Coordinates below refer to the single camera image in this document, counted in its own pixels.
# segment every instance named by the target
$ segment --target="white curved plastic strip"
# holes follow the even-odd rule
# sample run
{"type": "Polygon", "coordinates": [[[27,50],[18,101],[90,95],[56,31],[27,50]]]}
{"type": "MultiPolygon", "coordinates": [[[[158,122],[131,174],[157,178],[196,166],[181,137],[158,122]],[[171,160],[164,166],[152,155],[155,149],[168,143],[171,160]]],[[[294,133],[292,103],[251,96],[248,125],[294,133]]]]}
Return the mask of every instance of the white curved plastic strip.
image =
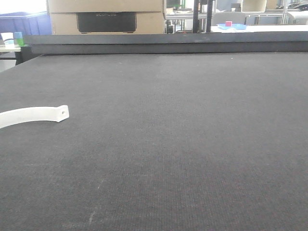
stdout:
{"type": "Polygon", "coordinates": [[[0,113],[0,128],[32,121],[61,122],[69,118],[68,106],[28,107],[0,113]]]}

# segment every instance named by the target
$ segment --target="dark gray fabric surface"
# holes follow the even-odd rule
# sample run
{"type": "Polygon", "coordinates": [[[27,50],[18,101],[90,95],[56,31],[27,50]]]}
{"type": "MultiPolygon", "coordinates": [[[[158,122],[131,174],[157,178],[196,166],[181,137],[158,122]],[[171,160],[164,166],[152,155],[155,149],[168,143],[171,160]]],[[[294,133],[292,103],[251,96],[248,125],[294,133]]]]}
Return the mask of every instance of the dark gray fabric surface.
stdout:
{"type": "Polygon", "coordinates": [[[38,57],[0,73],[1,231],[307,231],[307,53],[38,57]]]}

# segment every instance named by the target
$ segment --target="white wall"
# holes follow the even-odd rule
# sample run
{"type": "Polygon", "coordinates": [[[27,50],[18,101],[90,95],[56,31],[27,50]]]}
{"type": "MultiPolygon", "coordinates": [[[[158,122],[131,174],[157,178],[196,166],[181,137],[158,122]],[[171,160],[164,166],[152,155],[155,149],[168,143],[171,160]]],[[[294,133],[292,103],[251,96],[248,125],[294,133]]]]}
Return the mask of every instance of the white wall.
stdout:
{"type": "Polygon", "coordinates": [[[46,11],[46,0],[0,0],[0,13],[46,11]]]}
{"type": "MultiPolygon", "coordinates": [[[[241,0],[217,0],[217,9],[221,11],[230,11],[232,3],[239,3],[241,0]]],[[[186,7],[193,9],[194,0],[186,0],[186,7]]]]}

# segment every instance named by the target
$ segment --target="blue plastic bin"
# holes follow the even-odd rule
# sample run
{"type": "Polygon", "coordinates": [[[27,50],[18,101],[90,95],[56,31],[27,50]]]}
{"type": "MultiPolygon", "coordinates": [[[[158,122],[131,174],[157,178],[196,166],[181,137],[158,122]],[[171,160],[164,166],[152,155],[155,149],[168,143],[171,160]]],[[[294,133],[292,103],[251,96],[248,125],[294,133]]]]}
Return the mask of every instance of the blue plastic bin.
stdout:
{"type": "Polygon", "coordinates": [[[51,35],[50,17],[47,12],[0,14],[0,33],[18,31],[23,35],[51,35]]]}

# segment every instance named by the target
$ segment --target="cardboard box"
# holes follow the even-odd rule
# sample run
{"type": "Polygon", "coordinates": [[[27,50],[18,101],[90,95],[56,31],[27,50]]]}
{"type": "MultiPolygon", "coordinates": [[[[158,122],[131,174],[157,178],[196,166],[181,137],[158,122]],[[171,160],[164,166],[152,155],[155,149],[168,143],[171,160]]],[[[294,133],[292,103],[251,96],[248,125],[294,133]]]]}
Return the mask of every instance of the cardboard box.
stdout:
{"type": "Polygon", "coordinates": [[[267,0],[242,0],[242,12],[264,12],[267,0]]]}
{"type": "Polygon", "coordinates": [[[50,13],[165,12],[165,0],[48,0],[50,13]]]}
{"type": "MultiPolygon", "coordinates": [[[[124,32],[91,32],[88,35],[130,35],[130,34],[163,34],[165,19],[162,12],[137,12],[137,28],[133,33],[124,32]]],[[[76,13],[51,13],[52,33],[54,35],[80,35],[76,13]]]]}
{"type": "Polygon", "coordinates": [[[268,0],[266,4],[266,9],[274,10],[277,7],[277,0],[268,0]]]}

